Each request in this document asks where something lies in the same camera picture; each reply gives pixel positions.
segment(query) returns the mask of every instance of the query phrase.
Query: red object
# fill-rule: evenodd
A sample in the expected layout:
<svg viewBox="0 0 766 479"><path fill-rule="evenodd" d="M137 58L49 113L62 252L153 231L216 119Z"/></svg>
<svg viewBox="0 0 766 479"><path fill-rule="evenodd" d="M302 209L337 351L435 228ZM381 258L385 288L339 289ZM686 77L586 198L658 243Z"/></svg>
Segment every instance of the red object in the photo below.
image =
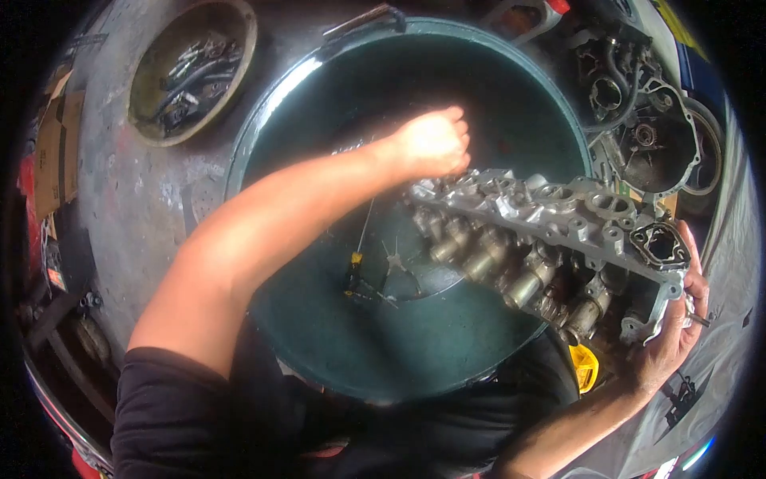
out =
<svg viewBox="0 0 766 479"><path fill-rule="evenodd" d="M18 188L27 197L27 228L29 233L29 277L40 271L40 222L34 213L34 153L21 161L18 169Z"/></svg>
<svg viewBox="0 0 766 479"><path fill-rule="evenodd" d="M569 4L567 3L567 0L545 0L548 5L553 8L553 11L558 13L559 15L563 15L564 13L568 12L571 8Z"/></svg>
<svg viewBox="0 0 766 479"><path fill-rule="evenodd" d="M101 474L83 461L77 449L72 448L72 464L83 479L101 479Z"/></svg>

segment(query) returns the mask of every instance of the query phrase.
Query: screwdriver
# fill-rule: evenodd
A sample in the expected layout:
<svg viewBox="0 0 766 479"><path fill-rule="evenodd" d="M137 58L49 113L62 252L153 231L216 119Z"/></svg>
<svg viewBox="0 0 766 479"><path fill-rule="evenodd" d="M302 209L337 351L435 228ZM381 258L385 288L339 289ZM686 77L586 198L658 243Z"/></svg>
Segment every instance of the screwdriver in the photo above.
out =
<svg viewBox="0 0 766 479"><path fill-rule="evenodd" d="M346 296L353 296L359 287L359 269L362 266L362 242L365 240L365 233L367 232L367 223L370 221L370 214L372 213L372 205L375 203L375 198L370 201L370 209L367 211L367 218L365 219L365 225L362 226L362 236L359 238L359 246L356 247L356 251L351 253L351 261L349 262L349 270L345 273L345 281L343 283L343 293Z"/></svg>

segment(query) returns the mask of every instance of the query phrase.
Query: pliers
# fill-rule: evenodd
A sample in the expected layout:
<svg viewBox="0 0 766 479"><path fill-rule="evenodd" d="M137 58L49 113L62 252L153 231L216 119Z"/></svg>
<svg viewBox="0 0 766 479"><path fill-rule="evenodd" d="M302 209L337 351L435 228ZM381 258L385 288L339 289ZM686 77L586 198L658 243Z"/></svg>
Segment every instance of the pliers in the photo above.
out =
<svg viewBox="0 0 766 479"><path fill-rule="evenodd" d="M394 270L394 268L400 269L404 274L409 276L409 278L412 279L412 283L415 286L415 297L419 297L422 295L423 291L421 290L421 283L417 280L417 277L412 273L412 271L408 270L404 265L401 263L401 256L399 256L399 236L397 235L394 239L394 253L391 254L391 252L386 248L385 243L381 241L383 244L383 250L386 254L386 261L388 261L388 271L385 273L385 277L383 278L383 283L381 285L381 290L385 290L386 282L388 281L388 277L391 276L391 272Z"/></svg>

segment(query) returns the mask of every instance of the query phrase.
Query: green parts washer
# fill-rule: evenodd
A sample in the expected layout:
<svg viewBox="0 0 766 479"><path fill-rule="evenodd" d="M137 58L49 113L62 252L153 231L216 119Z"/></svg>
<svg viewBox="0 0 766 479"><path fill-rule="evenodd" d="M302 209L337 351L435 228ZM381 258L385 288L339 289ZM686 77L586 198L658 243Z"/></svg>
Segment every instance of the green parts washer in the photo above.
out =
<svg viewBox="0 0 766 479"><path fill-rule="evenodd" d="M465 109L472 167L511 168L517 178L540 173L551 182L591 174L574 112L520 51L454 21L404 18L390 8L376 15L384 17L331 33L258 100L235 143L226 199L298 159L371 141L451 104ZM285 185L284 194L300 189ZM400 200L401 192L375 200L362 277L381 283L388 269L381 242L397 241L422 294L397 290L393 277L385 294L397 297L397 309L342 292L364 204L278 271L250 305L250 319L290 368L377 402L437 395L482 378L543 327L508 309L499 295L433 264Z"/></svg>

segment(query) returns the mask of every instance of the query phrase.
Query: cardboard box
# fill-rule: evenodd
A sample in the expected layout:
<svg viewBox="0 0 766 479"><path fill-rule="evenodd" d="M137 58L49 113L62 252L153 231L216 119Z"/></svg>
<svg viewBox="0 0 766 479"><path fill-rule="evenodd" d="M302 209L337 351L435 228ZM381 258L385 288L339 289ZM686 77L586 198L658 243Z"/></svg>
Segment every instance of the cardboard box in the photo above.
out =
<svg viewBox="0 0 766 479"><path fill-rule="evenodd" d="M34 165L38 218L45 218L77 196L77 139L85 92L63 94L70 75L58 80L41 115Z"/></svg>

